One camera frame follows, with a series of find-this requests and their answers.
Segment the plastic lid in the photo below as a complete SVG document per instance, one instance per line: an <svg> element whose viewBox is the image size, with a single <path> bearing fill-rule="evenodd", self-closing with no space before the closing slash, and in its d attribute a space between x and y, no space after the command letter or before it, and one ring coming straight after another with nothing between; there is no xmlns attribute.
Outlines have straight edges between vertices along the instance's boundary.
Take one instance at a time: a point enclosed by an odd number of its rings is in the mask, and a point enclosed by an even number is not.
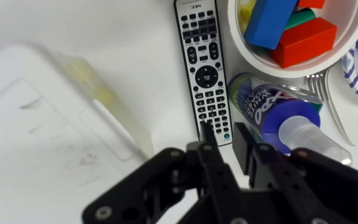
<svg viewBox="0 0 358 224"><path fill-rule="evenodd" d="M352 154L327 137L317 126L302 116L286 120L280 130L279 137L288 148L308 148L342 164L352 163Z"/></svg>
<svg viewBox="0 0 358 224"><path fill-rule="evenodd" d="M266 143L275 146L283 154L291 153L291 149L282 144L279 138L279 130L286 120L293 116L307 117L316 126L320 126L320 115L313 106L301 100L287 100L275 105L264 118L260 127Z"/></svg>

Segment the toy block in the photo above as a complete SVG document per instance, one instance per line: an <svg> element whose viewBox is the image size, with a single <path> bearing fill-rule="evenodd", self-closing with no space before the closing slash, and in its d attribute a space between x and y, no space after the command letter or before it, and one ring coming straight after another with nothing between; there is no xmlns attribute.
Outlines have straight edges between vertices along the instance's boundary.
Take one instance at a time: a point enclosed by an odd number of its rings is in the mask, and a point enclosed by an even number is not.
<svg viewBox="0 0 358 224"><path fill-rule="evenodd" d="M298 8L317 8L322 9L325 6L325 0L300 0Z"/></svg>
<svg viewBox="0 0 358 224"><path fill-rule="evenodd" d="M297 0L257 0L245 31L247 44L276 49Z"/></svg>
<svg viewBox="0 0 358 224"><path fill-rule="evenodd" d="M336 34L336 25L317 18L285 31L271 56L283 69L305 62L329 51Z"/></svg>
<svg viewBox="0 0 358 224"><path fill-rule="evenodd" d="M301 11L296 11L291 15L286 30L290 30L295 26L298 26L301 24L305 24L307 21L315 20L316 19L316 14L313 10L311 9L303 9Z"/></svg>
<svg viewBox="0 0 358 224"><path fill-rule="evenodd" d="M247 4L240 5L240 15L245 24L250 23L252 10L255 8L256 0L250 0Z"/></svg>

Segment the black remote control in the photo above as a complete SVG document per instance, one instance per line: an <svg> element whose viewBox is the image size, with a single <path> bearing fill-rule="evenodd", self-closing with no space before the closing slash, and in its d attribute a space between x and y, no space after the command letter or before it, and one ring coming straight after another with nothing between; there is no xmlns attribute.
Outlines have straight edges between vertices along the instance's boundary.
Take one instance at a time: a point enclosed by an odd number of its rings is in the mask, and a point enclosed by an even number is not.
<svg viewBox="0 0 358 224"><path fill-rule="evenodd" d="M231 143L231 121L215 0L175 0L194 116L214 127L218 146Z"/></svg>

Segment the red toy block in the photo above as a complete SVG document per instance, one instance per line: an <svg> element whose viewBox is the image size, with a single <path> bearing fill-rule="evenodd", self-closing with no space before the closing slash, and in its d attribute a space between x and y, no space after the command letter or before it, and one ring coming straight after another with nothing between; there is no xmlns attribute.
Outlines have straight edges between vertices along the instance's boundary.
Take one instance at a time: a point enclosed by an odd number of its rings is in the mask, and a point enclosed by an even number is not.
<svg viewBox="0 0 358 224"><path fill-rule="evenodd" d="M336 34L336 25L317 18L286 30L279 47L271 51L271 56L281 67L301 64L329 51L336 41Z"/></svg>
<svg viewBox="0 0 358 224"><path fill-rule="evenodd" d="M317 8L322 9L325 5L325 0L300 0L298 8Z"/></svg>

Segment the white bowl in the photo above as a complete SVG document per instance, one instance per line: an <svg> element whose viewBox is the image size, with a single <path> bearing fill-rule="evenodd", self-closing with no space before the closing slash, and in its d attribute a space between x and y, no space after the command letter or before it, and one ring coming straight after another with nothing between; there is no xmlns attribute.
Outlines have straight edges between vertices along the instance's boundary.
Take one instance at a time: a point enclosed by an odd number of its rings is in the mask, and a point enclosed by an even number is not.
<svg viewBox="0 0 358 224"><path fill-rule="evenodd" d="M337 25L333 49L316 59L282 69L265 51L257 51L244 41L238 20L239 1L228 1L230 35L241 56L256 70L270 76L296 79L322 71L337 62L358 40L358 0L326 0L323 9L316 10L316 16Z"/></svg>

